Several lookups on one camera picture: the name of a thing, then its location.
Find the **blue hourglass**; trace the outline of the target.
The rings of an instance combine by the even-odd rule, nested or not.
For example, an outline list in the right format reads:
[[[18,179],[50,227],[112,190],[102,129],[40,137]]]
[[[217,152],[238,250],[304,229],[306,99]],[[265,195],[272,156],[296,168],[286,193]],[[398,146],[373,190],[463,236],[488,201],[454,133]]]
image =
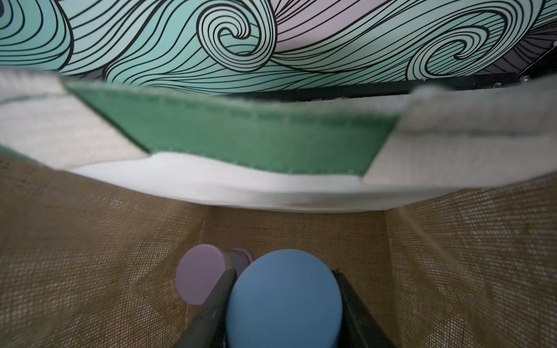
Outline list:
[[[342,295],[320,259],[295,249],[268,253],[236,281],[226,316],[228,347],[336,347]]]

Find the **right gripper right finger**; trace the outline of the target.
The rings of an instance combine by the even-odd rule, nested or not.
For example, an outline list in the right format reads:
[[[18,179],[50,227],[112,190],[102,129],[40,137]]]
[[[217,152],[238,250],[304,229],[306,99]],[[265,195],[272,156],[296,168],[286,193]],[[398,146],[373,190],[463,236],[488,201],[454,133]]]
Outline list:
[[[342,325],[337,346],[345,348],[395,348],[393,341],[377,323],[353,288],[340,271],[332,271],[342,295]]]

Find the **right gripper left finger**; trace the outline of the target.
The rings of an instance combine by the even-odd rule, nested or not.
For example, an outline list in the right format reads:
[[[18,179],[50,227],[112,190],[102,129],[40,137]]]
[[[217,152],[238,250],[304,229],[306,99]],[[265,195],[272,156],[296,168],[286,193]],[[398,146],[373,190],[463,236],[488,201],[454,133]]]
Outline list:
[[[226,313],[236,280],[235,269],[229,268],[223,273],[194,320],[175,343],[175,348],[227,347]]]

